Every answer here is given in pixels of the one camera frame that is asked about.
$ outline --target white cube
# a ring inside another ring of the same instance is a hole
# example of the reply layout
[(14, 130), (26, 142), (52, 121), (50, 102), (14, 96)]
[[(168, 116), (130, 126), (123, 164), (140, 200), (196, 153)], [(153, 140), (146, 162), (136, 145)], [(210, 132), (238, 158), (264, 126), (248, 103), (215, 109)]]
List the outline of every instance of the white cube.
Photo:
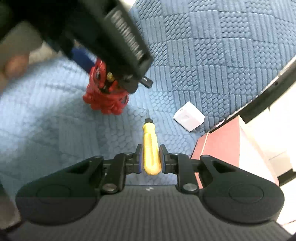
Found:
[(174, 120), (186, 130), (192, 131), (205, 121), (205, 116), (188, 101), (175, 113)]

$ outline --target red object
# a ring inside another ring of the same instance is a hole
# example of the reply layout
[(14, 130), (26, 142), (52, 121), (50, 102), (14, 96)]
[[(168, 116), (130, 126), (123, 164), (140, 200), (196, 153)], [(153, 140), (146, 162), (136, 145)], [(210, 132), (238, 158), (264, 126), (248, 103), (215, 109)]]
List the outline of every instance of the red object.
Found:
[(116, 80), (107, 80), (106, 64), (97, 59), (89, 73), (89, 84), (83, 100), (93, 110), (100, 110), (107, 115), (120, 115), (128, 103), (128, 92), (120, 88)]

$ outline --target blue textured blanket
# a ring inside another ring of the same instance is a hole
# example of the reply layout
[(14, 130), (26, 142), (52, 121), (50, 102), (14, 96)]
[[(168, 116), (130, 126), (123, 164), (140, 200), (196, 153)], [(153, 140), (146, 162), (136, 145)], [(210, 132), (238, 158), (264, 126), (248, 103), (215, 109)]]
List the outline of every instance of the blue textured blanket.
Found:
[[(134, 151), (146, 109), (159, 144), (191, 154), (196, 140), (254, 99), (296, 51), (292, 0), (139, 0), (131, 15), (155, 60), (121, 116), (82, 101), (88, 76), (65, 58), (31, 66), (0, 100), (0, 179), (13, 196), (28, 181), (79, 160)], [(173, 115), (187, 101), (206, 116), (188, 133)], [(172, 184), (175, 175), (129, 175)]]

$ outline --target yellow screwdriver handle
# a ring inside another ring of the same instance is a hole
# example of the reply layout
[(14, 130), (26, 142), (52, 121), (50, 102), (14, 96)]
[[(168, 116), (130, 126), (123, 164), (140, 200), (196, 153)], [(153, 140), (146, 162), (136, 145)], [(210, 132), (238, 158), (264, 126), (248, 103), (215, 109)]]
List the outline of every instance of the yellow screwdriver handle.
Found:
[(148, 175), (157, 175), (161, 171), (161, 164), (159, 158), (159, 150), (157, 137), (155, 134), (155, 125), (153, 123), (146, 123), (143, 125), (144, 130), (144, 150), (143, 162), (144, 169)]

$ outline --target blue fabric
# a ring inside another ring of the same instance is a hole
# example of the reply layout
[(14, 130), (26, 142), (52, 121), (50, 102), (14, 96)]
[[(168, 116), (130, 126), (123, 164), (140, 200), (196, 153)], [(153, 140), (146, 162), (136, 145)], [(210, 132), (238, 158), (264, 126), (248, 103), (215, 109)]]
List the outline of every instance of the blue fabric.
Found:
[[(190, 155), (196, 140), (254, 99), (296, 51), (292, 0), (139, 0), (131, 15), (154, 63), (121, 116), (82, 101), (87, 74), (66, 58), (31, 66), (0, 101), (0, 179), (24, 183), (79, 160), (134, 151), (146, 109), (159, 144)], [(206, 116), (188, 133), (173, 120), (187, 101)], [(129, 175), (128, 184), (172, 184), (175, 175)]]

